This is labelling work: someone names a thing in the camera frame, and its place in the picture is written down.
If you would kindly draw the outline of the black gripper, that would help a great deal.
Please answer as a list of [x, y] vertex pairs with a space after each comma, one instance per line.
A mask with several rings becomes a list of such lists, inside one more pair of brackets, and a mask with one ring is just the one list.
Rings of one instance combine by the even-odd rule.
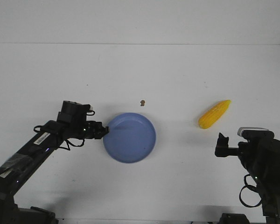
[[82, 139], [102, 139], [109, 133], [109, 127], [103, 127], [102, 122], [86, 121], [82, 126]]
[[238, 156], [240, 154], [239, 148], [228, 147], [229, 137], [225, 137], [222, 133], [219, 133], [217, 139], [217, 146], [215, 148], [216, 157], [228, 157]]

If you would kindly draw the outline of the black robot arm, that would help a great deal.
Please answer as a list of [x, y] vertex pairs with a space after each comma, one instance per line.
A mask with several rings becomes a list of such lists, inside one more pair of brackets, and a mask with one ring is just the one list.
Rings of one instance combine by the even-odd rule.
[[0, 209], [14, 203], [14, 195], [55, 150], [82, 147], [109, 133], [102, 122], [87, 119], [94, 114], [90, 104], [63, 101], [56, 120], [34, 127], [35, 136], [0, 166]]
[[229, 138], [218, 135], [215, 156], [236, 156], [256, 183], [244, 188], [260, 196], [258, 206], [268, 224], [280, 224], [280, 140], [264, 128], [241, 127], [238, 136], [245, 139], [238, 147], [229, 147]]

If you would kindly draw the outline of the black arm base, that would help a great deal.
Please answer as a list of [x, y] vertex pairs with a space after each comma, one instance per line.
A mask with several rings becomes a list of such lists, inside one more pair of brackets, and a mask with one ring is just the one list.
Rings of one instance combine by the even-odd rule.
[[219, 224], [250, 224], [245, 214], [223, 213]]
[[7, 207], [0, 209], [0, 224], [58, 224], [54, 212], [38, 207], [30, 209]]

